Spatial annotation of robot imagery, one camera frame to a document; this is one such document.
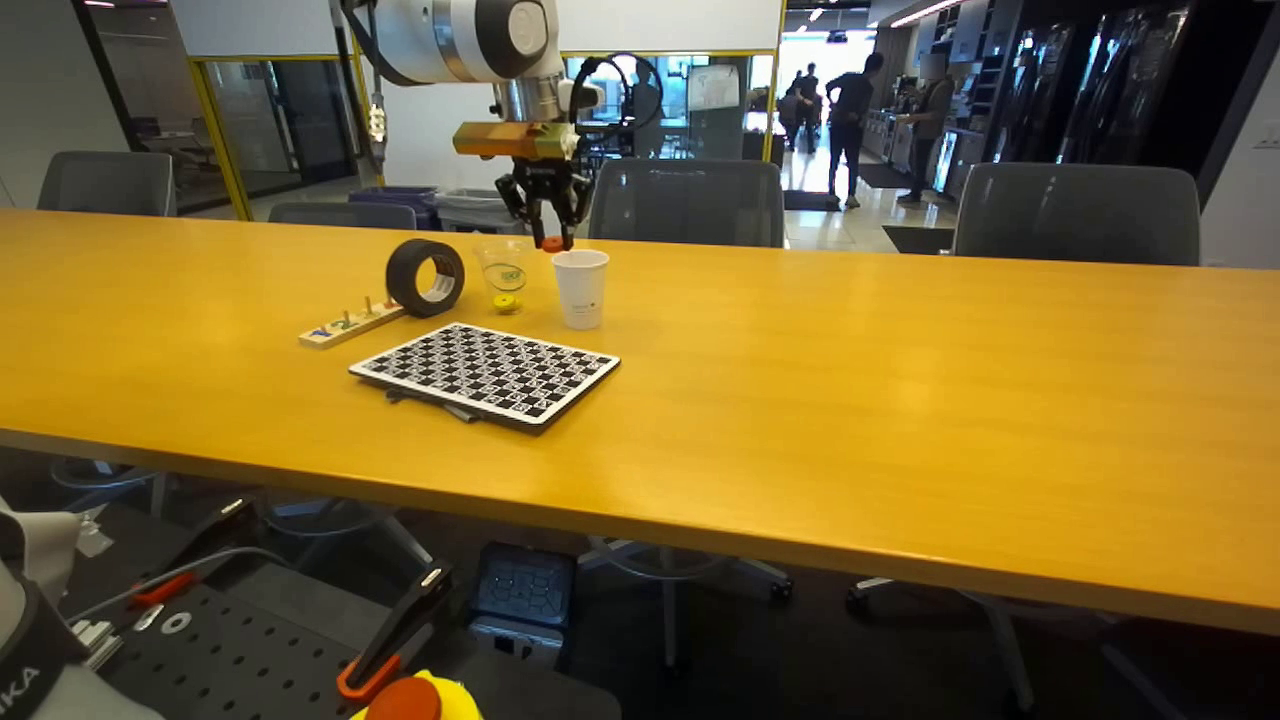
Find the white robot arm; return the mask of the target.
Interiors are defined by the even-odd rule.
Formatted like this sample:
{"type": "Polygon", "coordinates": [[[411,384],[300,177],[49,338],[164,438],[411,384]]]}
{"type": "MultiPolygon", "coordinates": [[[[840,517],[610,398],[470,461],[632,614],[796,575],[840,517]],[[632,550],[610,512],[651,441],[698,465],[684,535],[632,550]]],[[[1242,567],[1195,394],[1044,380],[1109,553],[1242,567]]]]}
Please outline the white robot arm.
{"type": "Polygon", "coordinates": [[[576,110],[555,0],[335,0],[375,77],[396,87],[487,83],[493,115],[460,119],[457,157],[509,161],[496,193],[544,253],[567,253],[583,217],[576,110]]]}

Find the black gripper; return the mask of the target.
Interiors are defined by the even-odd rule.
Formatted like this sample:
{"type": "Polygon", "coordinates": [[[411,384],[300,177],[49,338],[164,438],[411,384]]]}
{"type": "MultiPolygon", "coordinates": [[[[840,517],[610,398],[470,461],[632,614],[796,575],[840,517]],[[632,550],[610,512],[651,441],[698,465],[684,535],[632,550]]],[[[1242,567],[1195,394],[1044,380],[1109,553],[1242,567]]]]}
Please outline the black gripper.
{"type": "Polygon", "coordinates": [[[535,247],[544,247],[542,209],[555,212],[559,247],[572,247],[594,205],[594,172],[576,161],[513,161],[513,167],[496,180],[496,193],[535,247]]]}

